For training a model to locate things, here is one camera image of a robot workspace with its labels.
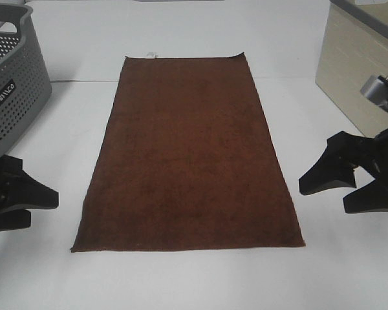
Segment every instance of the gray plastic basket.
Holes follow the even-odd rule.
[[[0,32],[0,157],[17,141],[52,92],[49,75],[23,5],[0,5],[0,21],[17,32]]]

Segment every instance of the white table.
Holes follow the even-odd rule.
[[[316,2],[306,0],[300,4],[316,5]],[[295,44],[281,51],[282,42],[289,40],[288,27],[272,29],[277,31],[278,41],[270,47],[265,43],[274,35],[264,27],[270,25],[250,17],[259,15],[253,6],[257,2],[242,1],[244,4],[240,5],[227,1],[242,12],[243,25],[259,25],[263,30],[256,28],[245,35],[249,38],[243,38],[244,41],[233,39],[239,39],[238,35],[232,37],[233,42],[224,38],[212,42],[206,34],[205,38],[198,37],[201,38],[195,43],[198,49],[183,45],[182,42],[195,45],[180,35],[181,28],[186,27],[185,21],[188,25],[194,22],[185,11],[195,7],[200,12],[204,5],[212,11],[204,10],[208,23],[212,15],[225,21],[225,15],[218,15],[217,11],[236,13],[236,10],[220,10],[219,3],[195,6],[167,3],[170,10],[155,13],[149,13],[149,8],[154,10],[161,4],[30,3],[35,9],[34,23],[52,79],[88,82],[53,83],[48,105],[10,152],[23,158],[24,169],[32,177],[59,191],[60,204],[53,211],[32,211],[29,229],[0,232],[0,310],[388,309],[388,213],[345,214],[341,199],[350,189],[312,196],[302,196],[298,191],[297,180],[318,159],[329,136],[340,130],[358,133],[314,84],[325,20],[311,16],[319,12],[318,8],[306,12],[305,7],[297,6],[293,0],[267,1],[262,15],[270,21],[275,20],[275,15],[289,16],[295,21],[300,12],[306,16],[293,29]],[[75,34],[63,31],[74,26],[70,6],[79,16]],[[130,11],[120,14],[121,6]],[[100,18],[104,23],[99,24],[104,31],[94,38],[95,42],[107,40],[101,38],[105,31],[120,28],[117,23],[120,15],[129,19],[124,23],[133,31],[141,33],[141,29],[147,31],[152,27],[147,21],[152,14],[162,14],[164,23],[159,22],[159,17],[156,20],[162,31],[167,29],[167,33],[161,32],[167,40],[151,36],[137,41],[134,33],[130,35],[132,40],[129,39],[133,45],[128,46],[124,43],[128,40],[124,33],[116,41],[106,41],[110,48],[98,50],[94,45],[80,58],[74,38],[86,41],[83,37],[90,33],[88,27],[97,28],[86,20],[94,20],[102,8],[105,13]],[[174,15],[177,9],[185,14],[184,18]],[[293,14],[292,9],[299,11]],[[148,15],[137,14],[141,11]],[[173,19],[178,21],[178,29],[168,27]],[[313,20],[319,23],[311,25]],[[223,30],[218,28],[220,23],[213,26],[215,33]],[[309,28],[316,31],[306,33]],[[59,49],[52,54],[44,29],[53,29],[55,41],[71,42],[70,53],[60,54],[62,49]],[[252,42],[253,36],[254,47],[239,43]],[[118,79],[123,55],[144,56],[154,49],[148,46],[154,45],[159,56],[221,56],[218,53],[237,53],[243,47],[247,56],[264,55],[248,56],[248,60],[254,76],[261,76],[255,78],[255,84],[306,247],[70,253],[117,86],[115,81],[103,80]],[[314,48],[311,54],[303,53],[309,50],[308,45]],[[112,50],[112,56],[105,58],[108,63],[105,66],[97,60],[108,50]],[[301,62],[296,59],[300,52]],[[362,171],[356,171],[356,177],[359,186],[371,179]]]

